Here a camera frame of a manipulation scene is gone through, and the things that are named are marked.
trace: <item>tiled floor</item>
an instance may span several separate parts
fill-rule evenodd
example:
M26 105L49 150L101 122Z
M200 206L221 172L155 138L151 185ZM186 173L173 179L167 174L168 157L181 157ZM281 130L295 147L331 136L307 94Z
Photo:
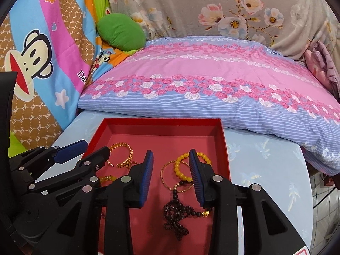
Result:
M320 173L310 178L313 194L313 206L325 197L334 186L324 186ZM335 227L340 221L340 191L335 189L314 209L312 255L317 255L326 245Z

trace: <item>red tray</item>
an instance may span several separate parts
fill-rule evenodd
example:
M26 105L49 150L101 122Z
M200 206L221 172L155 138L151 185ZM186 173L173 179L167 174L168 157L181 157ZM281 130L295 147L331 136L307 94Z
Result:
M132 161L143 162L146 151L152 150L154 166L149 194L141 209L130 209L130 224L135 255L187 255L208 254L212 214L207 218L190 217L181 221L189 234L177 241L173 230L167 231L163 225L163 206L168 203L172 193L160 179L162 167L176 160L181 154L196 149L205 153L212 161L215 173L230 179L227 148L219 119L104 119L89 143L87 156L93 151L118 142L128 143L133 149ZM114 165L123 162L129 155L126 147L118 147L111 152L110 162ZM181 164L181 171L190 175L190 170ZM98 177L128 174L127 168L111 167L106 164L97 172ZM164 180L173 187L179 179L171 164L164 170ZM194 188L179 193L180 201L196 211L204 210L197 202ZM103 252L104 219L101 219L100 252Z

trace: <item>green pillow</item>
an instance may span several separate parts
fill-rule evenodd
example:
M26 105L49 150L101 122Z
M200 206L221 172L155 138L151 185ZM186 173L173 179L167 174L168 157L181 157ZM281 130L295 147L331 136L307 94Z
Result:
M98 21L97 30L103 40L124 52L138 50L146 43L143 29L123 13L105 15Z

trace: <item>thin gold bangle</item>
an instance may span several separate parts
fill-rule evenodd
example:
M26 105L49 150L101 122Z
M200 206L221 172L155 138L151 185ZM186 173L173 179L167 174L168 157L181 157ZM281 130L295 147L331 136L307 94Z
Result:
M130 150L130 154L129 154L129 157L128 157L125 161L123 161L123 162L120 163L120 164L117 164L117 168L122 168L122 167L124 167L124 166L126 166L127 168L130 168L130 165L131 165L132 163L133 163L133 164L138 164L137 162L131 162L132 157L133 157L133 150L132 150L132 148L130 147L130 145L127 144L127 143L116 143L116 144L112 145L112 146L110 147L110 152L113 151L115 148L120 147L120 146L125 146L125 147L127 147L127 148ZM115 166L115 165L113 165L112 163L110 163L109 160L107 161L107 163L108 163L111 167L114 167L114 166Z
M164 178L163 178L163 171L164 171L164 169L165 169L168 165L174 163L175 161L176 161L176 160L173 160L173 161L170 161L170 162L166 163L166 164L163 166L163 168L161 169L161 171L160 171L160 178L161 178L161 180L162 180L162 183L163 183L163 185L164 185L165 187L167 187L170 191L172 191L173 188L170 188L168 185L165 184ZM193 186L193 183L191 183L191 185L189 186L189 188L184 189L184 190L181 190L181 191L178 191L178 192L179 192L179 193L184 193L184 192L186 192L187 190L190 190L192 186Z

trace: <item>silver screw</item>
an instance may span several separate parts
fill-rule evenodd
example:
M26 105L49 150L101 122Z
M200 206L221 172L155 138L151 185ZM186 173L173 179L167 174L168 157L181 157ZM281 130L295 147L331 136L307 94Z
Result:
M213 181L215 182L221 182L222 180L223 180L223 177L221 177L218 174L213 176Z
M91 177L90 177L90 181L91 181L91 182L96 182L96 181L98 181L98 177L96 177L96 176L91 176Z
M258 192L258 191L261 190L261 186L258 185L258 184L253 184L253 185L252 185L252 189L253 189L254 191Z
M131 177L129 177L128 175L124 175L120 180L124 183L128 183L131 181Z
M83 187L83 192L84 193L88 193L88 192L90 192L92 190L92 186L91 185L85 185L84 187Z

